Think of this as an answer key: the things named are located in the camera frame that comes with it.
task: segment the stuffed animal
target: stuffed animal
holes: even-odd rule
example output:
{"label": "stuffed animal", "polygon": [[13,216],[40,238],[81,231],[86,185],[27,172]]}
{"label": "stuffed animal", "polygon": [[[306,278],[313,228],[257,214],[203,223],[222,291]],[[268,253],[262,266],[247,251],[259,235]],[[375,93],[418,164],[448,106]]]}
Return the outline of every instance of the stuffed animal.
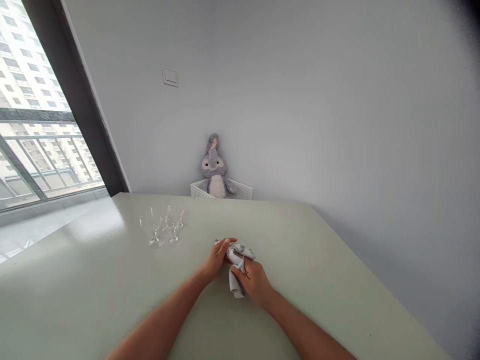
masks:
{"label": "stuffed animal", "polygon": [[200,184],[199,188],[209,193],[214,198],[228,198],[230,194],[235,194],[238,189],[233,182],[225,177],[227,166],[217,154],[219,147],[219,135],[213,133],[208,138],[205,154],[201,161],[201,173],[208,181]]}

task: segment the cloth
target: cloth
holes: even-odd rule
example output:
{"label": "cloth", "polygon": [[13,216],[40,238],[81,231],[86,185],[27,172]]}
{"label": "cloth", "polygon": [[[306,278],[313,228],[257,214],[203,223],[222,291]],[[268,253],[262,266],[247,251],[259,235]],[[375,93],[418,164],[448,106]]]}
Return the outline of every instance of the cloth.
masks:
{"label": "cloth", "polygon": [[[254,252],[238,242],[233,242],[230,244],[228,250],[226,251],[226,257],[231,261],[234,267],[239,269],[244,274],[246,273],[244,257],[255,260]],[[233,296],[235,296],[235,299],[244,298],[245,289],[231,270],[228,274],[228,280],[230,282],[230,291],[233,293]]]}

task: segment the table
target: table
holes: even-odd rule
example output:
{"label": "table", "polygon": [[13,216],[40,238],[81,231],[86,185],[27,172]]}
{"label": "table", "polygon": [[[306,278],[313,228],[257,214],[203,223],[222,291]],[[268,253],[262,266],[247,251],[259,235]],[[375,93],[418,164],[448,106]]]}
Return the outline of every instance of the table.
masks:
{"label": "table", "polygon": [[[152,249],[139,217],[172,198],[120,193],[0,264],[1,358],[104,359],[200,266],[214,239],[237,237],[271,284],[359,360],[449,359],[309,205],[184,197],[183,243]],[[232,353],[234,344],[243,348]],[[299,356],[265,312],[234,299],[225,267],[170,358]]]}

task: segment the light switch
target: light switch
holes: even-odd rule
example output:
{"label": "light switch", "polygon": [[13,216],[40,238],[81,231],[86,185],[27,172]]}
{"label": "light switch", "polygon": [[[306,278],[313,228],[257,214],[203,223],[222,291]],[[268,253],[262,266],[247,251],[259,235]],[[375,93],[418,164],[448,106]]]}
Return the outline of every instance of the light switch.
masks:
{"label": "light switch", "polygon": [[177,72],[171,68],[164,67],[161,70],[163,74],[163,83],[167,85],[172,85],[172,86],[179,86],[178,78],[177,78]]}

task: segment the hand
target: hand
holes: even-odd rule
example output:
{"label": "hand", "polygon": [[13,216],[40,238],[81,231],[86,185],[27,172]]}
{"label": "hand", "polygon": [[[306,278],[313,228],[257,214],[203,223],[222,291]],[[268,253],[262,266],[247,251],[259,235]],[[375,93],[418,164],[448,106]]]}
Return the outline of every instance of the hand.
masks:
{"label": "hand", "polygon": [[230,243],[234,243],[236,241],[237,239],[234,237],[227,237],[213,245],[210,254],[199,270],[207,282],[210,283],[214,279],[215,275],[217,275],[222,267],[222,263],[227,260],[225,254],[227,253]]}
{"label": "hand", "polygon": [[250,260],[247,257],[243,259],[243,262],[246,274],[234,266],[230,270],[240,280],[247,294],[262,308],[267,310],[277,292],[270,285],[261,263]]}

